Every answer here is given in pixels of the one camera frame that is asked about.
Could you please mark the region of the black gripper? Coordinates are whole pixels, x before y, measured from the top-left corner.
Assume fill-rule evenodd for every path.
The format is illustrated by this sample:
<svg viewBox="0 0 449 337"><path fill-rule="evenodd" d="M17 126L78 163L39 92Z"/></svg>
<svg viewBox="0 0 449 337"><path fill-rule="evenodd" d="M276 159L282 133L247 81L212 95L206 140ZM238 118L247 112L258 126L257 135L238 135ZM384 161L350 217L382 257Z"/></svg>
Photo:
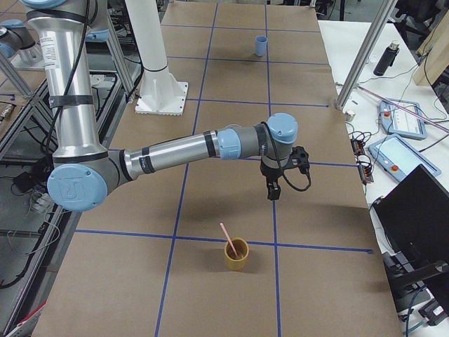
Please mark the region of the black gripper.
<svg viewBox="0 0 449 337"><path fill-rule="evenodd" d="M278 165L276 160L270 158L262 158L260 162L260 170L267 182L267 198L268 200L279 199L281 188L279 187L279 178L284 171L293 167L288 159L281 161L282 165Z"/></svg>

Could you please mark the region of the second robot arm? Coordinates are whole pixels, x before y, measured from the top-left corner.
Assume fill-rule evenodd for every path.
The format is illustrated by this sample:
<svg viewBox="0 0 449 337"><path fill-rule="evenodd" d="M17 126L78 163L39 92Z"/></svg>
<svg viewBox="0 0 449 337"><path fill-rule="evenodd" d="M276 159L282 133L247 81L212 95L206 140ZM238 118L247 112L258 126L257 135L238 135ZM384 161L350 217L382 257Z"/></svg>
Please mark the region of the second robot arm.
<svg viewBox="0 0 449 337"><path fill-rule="evenodd" d="M18 52L34 48L36 42L24 22L19 19L9 19L1 22L1 54L12 58Z"/></svg>

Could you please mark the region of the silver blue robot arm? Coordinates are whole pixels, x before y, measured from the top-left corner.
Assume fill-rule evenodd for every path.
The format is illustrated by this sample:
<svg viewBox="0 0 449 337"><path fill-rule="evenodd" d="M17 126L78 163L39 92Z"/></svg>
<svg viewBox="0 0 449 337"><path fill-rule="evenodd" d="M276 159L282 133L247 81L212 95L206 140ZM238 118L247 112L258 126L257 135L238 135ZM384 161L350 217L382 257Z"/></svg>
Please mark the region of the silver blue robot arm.
<svg viewBox="0 0 449 337"><path fill-rule="evenodd" d="M286 113L251 127L230 126L138 150L108 150L99 140L85 40L108 38L105 1L26 1L38 32L58 147L47 189L68 211L99 206L117 187L143 174L210 157L259 156L268 198L279 198L278 180L288 169L308 174L308 156L295 145L298 124Z"/></svg>

